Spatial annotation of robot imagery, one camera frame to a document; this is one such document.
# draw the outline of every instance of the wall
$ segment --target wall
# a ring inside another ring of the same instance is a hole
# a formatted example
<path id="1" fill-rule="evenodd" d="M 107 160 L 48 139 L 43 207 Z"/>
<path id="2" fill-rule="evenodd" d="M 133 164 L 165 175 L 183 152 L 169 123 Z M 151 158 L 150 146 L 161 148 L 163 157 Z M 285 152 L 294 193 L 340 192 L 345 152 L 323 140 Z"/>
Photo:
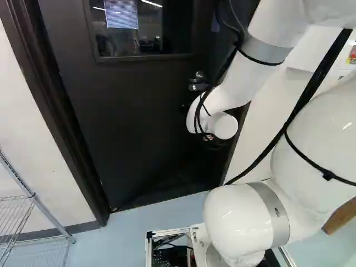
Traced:
<path id="1" fill-rule="evenodd" d="M 25 82 L 0 21 L 0 147 L 64 225 L 94 221 Z M 23 194 L 0 167 L 0 196 Z M 24 231 L 53 228 L 34 209 Z"/>
<path id="2" fill-rule="evenodd" d="M 323 32 L 335 34 L 335 31 Z M 290 55 L 253 98 L 225 181 L 244 171 L 260 155 L 291 113 L 312 76 L 312 72 L 306 70 L 313 71 L 312 69 L 316 68 L 333 41 L 332 38 L 326 36 L 329 43 L 320 46 L 321 43 L 318 40 L 324 38 L 315 36 L 315 34 L 314 37 L 316 40 L 302 40 L 301 46 L 304 46 L 305 43 L 309 44 L 305 46 L 305 50 L 297 46 L 296 49 L 299 49 L 299 53 Z M 337 82 L 340 75 L 349 72 L 349 70 L 345 71 L 350 67 L 345 66 L 345 60 L 355 39 L 356 33 L 353 32 L 317 94 Z M 315 49 L 312 46 L 315 44 L 318 46 L 317 49 L 324 50 L 324 53 L 313 53 L 312 51 Z M 314 57 L 313 66 L 310 65 L 310 57 Z M 259 181 L 270 176 L 269 155 L 240 181 Z M 355 229 L 356 219 L 331 236 L 319 231 L 312 238 L 288 245 L 287 249 L 297 266 L 354 266 L 352 264 L 356 261 Z"/>

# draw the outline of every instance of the door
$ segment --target door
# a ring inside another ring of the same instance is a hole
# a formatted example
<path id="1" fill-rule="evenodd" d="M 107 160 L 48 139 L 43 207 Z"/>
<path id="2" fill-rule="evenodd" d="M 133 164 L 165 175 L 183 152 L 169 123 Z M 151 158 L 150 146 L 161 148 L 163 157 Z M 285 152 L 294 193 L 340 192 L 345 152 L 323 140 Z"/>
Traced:
<path id="1" fill-rule="evenodd" d="M 39 0 L 67 94 L 113 209 L 218 186 L 229 148 L 185 127 L 206 0 Z"/>

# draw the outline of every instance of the baseboard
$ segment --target baseboard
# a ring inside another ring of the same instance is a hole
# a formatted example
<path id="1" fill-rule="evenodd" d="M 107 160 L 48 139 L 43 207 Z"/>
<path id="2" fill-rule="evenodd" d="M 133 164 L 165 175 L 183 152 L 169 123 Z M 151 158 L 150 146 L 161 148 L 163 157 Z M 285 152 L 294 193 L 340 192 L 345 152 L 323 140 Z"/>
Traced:
<path id="1" fill-rule="evenodd" d="M 81 232 L 99 229 L 100 225 L 97 221 L 89 221 L 89 222 L 84 222 L 83 224 L 69 225 L 66 226 L 65 228 L 68 231 L 68 233 L 77 234 Z M 58 231 L 57 228 L 28 232 L 28 233 L 20 233 L 17 238 L 17 241 L 26 241 L 26 240 L 39 239 L 39 238 L 50 238 L 52 236 L 58 236 L 60 234 L 61 233 Z"/>

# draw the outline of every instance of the metal wire rack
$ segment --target metal wire rack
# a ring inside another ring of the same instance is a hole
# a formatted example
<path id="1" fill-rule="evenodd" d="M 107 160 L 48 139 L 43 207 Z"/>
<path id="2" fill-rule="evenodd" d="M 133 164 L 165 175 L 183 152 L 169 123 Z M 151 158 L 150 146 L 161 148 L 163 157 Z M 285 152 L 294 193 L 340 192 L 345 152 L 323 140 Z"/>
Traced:
<path id="1" fill-rule="evenodd" d="M 32 199 L 27 196 L 11 196 L 0 199 L 0 266 L 6 262 L 33 207 Z"/>
<path id="2" fill-rule="evenodd" d="M 64 267 L 74 237 L 50 213 L 0 150 L 0 164 L 26 195 L 0 197 L 0 267 Z M 62 234 L 17 242 L 34 206 L 43 212 Z"/>
<path id="3" fill-rule="evenodd" d="M 6 267 L 63 267 L 70 243 L 63 237 L 17 242 Z"/>

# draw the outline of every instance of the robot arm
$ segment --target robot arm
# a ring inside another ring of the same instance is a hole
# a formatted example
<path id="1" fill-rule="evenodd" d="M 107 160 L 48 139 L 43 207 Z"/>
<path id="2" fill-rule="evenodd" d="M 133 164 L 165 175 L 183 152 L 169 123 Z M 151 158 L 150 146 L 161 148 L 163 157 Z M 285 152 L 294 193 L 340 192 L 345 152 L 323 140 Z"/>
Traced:
<path id="1" fill-rule="evenodd" d="M 204 102 L 212 116 L 202 109 L 202 125 L 224 132 L 212 127 L 226 127 L 217 123 L 221 113 L 252 99 L 308 25 L 353 28 L 355 7 L 356 2 L 351 0 L 262 0 L 248 28 L 250 36 L 235 55 L 223 82 Z M 290 139 L 300 151 L 351 182 L 356 182 L 355 85 L 353 73 L 308 103 L 288 128 Z M 187 116 L 190 132 L 195 132 L 198 101 L 193 102 Z M 356 196 L 355 186 L 323 179 L 285 138 L 273 152 L 271 169 L 273 177 L 268 181 L 218 187 L 205 201 L 207 233 L 230 266 L 257 266 L 264 250 L 314 235 L 333 211 Z"/>
<path id="2" fill-rule="evenodd" d="M 310 24 L 353 28 L 356 4 L 352 0 L 261 0 L 248 27 L 248 36 L 236 53 L 223 82 L 204 102 L 200 121 L 206 132 L 229 139 L 237 120 L 225 110 L 245 105 L 288 56 Z M 194 115 L 200 96 L 190 106 L 186 125 L 195 133 Z"/>

